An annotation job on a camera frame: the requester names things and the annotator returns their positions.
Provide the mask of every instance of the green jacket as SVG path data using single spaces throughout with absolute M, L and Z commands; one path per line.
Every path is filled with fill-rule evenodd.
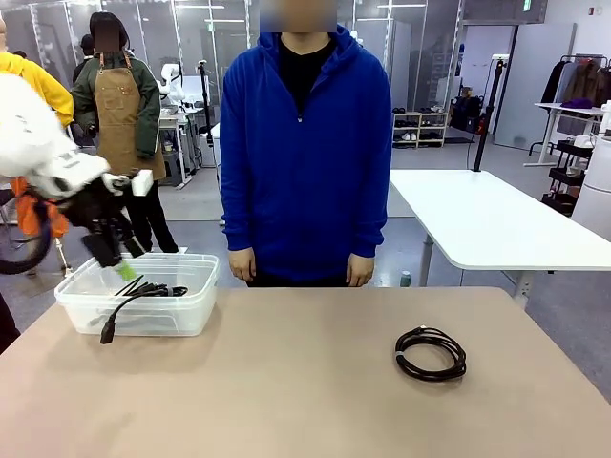
M 140 107 L 137 117 L 136 148 L 142 158 L 155 155 L 158 142 L 159 117 L 161 102 L 159 87 L 147 65 L 132 56 L 132 75 L 140 92 Z M 104 54 L 106 69 L 127 68 L 122 52 L 106 52 Z M 99 71 L 99 57 L 89 60 L 76 79 L 72 90 L 74 99 L 74 120 L 87 131 L 97 125 L 95 109 L 95 79 Z

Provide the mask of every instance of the blue jacket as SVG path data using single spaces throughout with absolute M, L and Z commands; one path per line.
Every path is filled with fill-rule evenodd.
M 229 250 L 289 280 L 345 275 L 372 258 L 386 224 L 392 114 L 380 62 L 338 26 L 302 113 L 279 76 L 277 33 L 227 71 L 221 190 Z

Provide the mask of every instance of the clear plastic bin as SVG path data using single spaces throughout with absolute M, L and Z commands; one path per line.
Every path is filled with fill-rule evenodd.
M 148 253 L 129 259 L 145 281 L 186 286 L 187 294 L 176 298 L 139 298 L 116 315 L 118 336 L 197 336 L 205 327 L 217 299 L 219 259 L 193 254 Z M 81 334 L 99 334 L 108 317 L 125 300 L 115 296 L 123 281 L 112 268 L 102 269 L 95 259 L 81 265 L 55 288 L 74 328 Z

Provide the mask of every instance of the person in yellow hoodie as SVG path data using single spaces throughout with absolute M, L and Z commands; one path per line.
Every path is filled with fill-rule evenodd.
M 7 26 L 0 18 L 0 73 L 12 73 L 24 78 L 30 86 L 42 97 L 47 104 L 55 110 L 63 127 L 67 127 L 73 120 L 73 98 L 71 94 L 50 74 L 30 60 L 7 50 Z M 13 181 L 12 190 L 17 195 L 17 222 L 21 231 L 28 237 L 38 234 L 38 221 L 33 212 L 33 198 L 22 196 L 27 183 L 23 178 Z M 64 273 L 69 268 L 60 249 L 59 238 L 68 233 L 68 220 L 59 214 L 54 206 L 49 206 L 49 218 L 53 222 L 53 236 L 58 245 L 58 254 L 62 261 Z

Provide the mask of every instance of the black pants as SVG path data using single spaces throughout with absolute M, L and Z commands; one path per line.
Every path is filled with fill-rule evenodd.
M 0 294 L 0 355 L 19 337 L 9 306 Z
M 346 288 L 348 286 L 345 275 L 319 280 L 294 281 L 263 272 L 257 272 L 255 280 L 247 284 L 250 288 Z
M 151 234 L 151 229 L 153 229 L 153 234 L 155 234 L 155 239 L 157 239 L 161 251 L 164 253 L 177 253 L 179 251 L 165 222 L 156 181 L 153 182 L 153 187 L 145 197 L 126 196 L 125 206 L 132 222 L 134 235 L 142 248 L 146 251 L 151 251 L 153 248 Z

